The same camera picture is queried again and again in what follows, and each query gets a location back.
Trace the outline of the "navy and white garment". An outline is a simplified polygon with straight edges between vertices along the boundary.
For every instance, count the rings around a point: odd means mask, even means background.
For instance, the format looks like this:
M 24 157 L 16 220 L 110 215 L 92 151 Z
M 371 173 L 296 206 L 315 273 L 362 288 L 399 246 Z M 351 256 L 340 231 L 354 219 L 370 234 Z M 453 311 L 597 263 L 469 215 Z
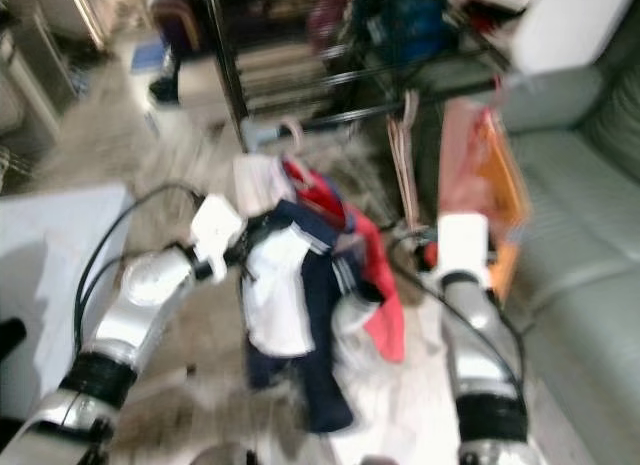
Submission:
M 268 389 L 293 370 L 310 432 L 351 427 L 355 415 L 335 378 L 337 336 L 364 328 L 383 292 L 362 259 L 337 250 L 337 229 L 306 206 L 280 200 L 252 224 L 239 285 L 248 387 Z

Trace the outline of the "red garment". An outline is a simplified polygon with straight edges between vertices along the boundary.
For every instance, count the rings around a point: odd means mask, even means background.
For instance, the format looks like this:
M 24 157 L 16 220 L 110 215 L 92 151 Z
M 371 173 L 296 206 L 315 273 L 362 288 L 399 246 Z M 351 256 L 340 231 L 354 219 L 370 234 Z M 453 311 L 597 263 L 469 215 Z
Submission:
M 388 363 L 404 359 L 404 311 L 381 241 L 381 231 L 357 206 L 347 203 L 323 174 L 310 171 L 297 160 L 284 159 L 282 171 L 293 186 L 294 203 L 319 215 L 337 232 L 333 246 L 333 274 L 344 299 L 360 299 L 365 310 L 348 319 L 348 332 L 360 325 L 361 336 Z

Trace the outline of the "white plastic hanger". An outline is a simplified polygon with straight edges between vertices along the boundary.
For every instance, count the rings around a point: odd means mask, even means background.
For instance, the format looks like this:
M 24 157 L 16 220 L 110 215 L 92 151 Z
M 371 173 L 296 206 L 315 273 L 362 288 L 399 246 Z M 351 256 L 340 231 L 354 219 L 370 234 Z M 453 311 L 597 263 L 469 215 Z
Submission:
M 280 118 L 280 123 L 289 132 L 289 136 L 292 136 L 292 144 L 288 146 L 287 151 L 282 153 L 283 157 L 287 158 L 289 163 L 297 165 L 302 171 L 306 171 L 306 165 L 300 158 L 301 151 L 305 149 L 305 131 L 303 131 L 301 122 L 292 116 L 285 116 Z

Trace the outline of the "white ottoman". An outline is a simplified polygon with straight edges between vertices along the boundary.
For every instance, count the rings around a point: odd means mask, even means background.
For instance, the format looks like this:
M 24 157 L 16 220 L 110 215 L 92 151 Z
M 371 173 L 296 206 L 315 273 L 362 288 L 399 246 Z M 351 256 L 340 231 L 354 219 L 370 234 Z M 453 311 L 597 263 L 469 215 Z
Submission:
M 221 66 L 215 57 L 183 61 L 178 73 L 179 108 L 195 118 L 234 118 Z

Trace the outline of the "black metal drying rack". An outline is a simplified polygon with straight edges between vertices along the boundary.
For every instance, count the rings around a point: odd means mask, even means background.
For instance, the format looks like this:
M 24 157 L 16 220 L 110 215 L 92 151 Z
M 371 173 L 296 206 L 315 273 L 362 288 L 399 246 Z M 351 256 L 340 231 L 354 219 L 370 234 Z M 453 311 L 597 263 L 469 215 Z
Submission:
M 419 107 L 485 93 L 509 69 L 506 53 L 467 16 L 445 4 L 456 44 L 434 57 L 390 64 L 360 45 L 349 26 L 351 3 L 333 46 L 314 52 L 306 21 L 315 0 L 209 0 L 221 80 L 247 149 L 288 136 L 280 118 L 303 131 L 337 130 L 366 119 L 401 116 L 404 93 Z

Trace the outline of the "dark blue cloth pile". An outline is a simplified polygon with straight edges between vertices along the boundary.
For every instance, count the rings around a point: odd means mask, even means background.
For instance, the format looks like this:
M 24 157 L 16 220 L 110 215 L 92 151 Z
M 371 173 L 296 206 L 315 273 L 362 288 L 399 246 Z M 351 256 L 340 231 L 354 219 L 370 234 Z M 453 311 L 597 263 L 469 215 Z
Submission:
M 148 95 L 157 105 L 174 107 L 180 103 L 179 82 L 177 76 L 161 76 L 148 85 Z

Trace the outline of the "white table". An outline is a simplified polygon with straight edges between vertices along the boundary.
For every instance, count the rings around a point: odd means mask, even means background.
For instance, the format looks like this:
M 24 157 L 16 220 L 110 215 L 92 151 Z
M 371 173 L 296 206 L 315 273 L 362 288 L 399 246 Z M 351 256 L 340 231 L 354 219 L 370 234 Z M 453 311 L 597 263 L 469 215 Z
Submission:
M 74 359 L 76 286 L 84 264 L 134 197 L 123 182 L 0 200 L 0 310 L 26 337 L 1 360 L 0 407 L 26 418 Z

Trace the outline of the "blue floor mat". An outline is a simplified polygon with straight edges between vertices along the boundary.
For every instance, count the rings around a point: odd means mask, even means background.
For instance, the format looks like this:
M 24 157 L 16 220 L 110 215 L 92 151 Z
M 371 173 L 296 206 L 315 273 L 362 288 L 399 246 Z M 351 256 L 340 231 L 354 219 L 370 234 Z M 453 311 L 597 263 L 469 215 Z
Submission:
M 163 68 L 166 57 L 166 44 L 160 37 L 138 43 L 133 50 L 129 71 L 133 75 L 155 71 Z

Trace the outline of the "magenta garment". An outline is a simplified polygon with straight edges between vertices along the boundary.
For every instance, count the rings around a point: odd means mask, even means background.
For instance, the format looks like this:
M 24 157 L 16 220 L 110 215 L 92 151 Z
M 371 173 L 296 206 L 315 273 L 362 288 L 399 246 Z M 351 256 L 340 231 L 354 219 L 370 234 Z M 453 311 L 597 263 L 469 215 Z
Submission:
M 314 52 L 333 46 L 343 29 L 351 0 L 315 0 L 306 21 L 308 44 Z

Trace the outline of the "orange cartoon print garment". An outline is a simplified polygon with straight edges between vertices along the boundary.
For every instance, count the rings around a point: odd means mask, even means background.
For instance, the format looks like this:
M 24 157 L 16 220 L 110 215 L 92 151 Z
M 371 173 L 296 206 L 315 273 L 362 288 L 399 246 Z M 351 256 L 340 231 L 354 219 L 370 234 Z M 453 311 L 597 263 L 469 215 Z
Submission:
M 485 215 L 495 250 L 492 287 L 506 299 L 531 215 L 529 195 L 497 109 L 466 96 L 444 107 L 438 212 Z

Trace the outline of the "white air purifier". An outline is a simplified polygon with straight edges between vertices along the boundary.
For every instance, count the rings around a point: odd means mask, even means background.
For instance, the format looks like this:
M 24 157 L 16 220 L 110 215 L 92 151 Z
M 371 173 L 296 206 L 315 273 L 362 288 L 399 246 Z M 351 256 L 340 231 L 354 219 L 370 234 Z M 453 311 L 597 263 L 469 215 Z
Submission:
M 19 151 L 42 151 L 58 141 L 59 116 L 35 72 L 8 31 L 0 32 L 1 118 L 10 144 Z

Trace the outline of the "blue bag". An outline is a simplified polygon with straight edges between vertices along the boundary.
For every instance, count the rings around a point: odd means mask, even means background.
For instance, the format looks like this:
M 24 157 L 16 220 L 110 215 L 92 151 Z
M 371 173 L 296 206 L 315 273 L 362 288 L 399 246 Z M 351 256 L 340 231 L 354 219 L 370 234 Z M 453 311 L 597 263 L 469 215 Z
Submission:
M 404 66 L 451 49 L 456 44 L 445 22 L 447 0 L 352 0 L 349 26 L 360 45 L 379 58 Z

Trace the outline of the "grey-green leather sofa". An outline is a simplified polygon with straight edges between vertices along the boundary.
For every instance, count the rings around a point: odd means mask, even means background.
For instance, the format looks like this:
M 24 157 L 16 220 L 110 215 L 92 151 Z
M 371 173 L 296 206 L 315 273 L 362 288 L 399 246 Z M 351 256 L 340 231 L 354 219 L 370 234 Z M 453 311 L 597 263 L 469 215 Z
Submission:
M 509 302 L 596 465 L 640 465 L 640 59 L 512 87 L 532 214 Z

